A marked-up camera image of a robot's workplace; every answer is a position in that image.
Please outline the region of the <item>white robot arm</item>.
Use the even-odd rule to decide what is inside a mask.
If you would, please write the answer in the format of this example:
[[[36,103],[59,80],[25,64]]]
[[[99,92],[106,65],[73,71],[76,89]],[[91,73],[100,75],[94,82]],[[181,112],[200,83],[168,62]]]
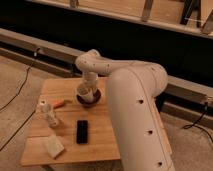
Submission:
[[[167,87],[166,70],[153,62],[104,58],[94,49],[75,65],[107,77],[105,96],[124,171],[175,171],[155,103]]]

